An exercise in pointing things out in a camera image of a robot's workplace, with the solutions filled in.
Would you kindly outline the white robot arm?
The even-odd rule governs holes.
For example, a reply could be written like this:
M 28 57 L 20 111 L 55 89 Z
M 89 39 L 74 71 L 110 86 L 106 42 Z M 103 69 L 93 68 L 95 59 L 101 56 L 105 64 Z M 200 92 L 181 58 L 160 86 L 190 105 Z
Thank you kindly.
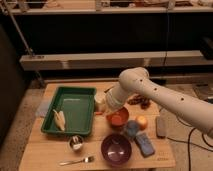
M 213 104 L 152 82 L 142 67 L 122 71 L 118 82 L 106 93 L 105 104 L 117 111 L 134 93 L 151 99 L 213 139 Z

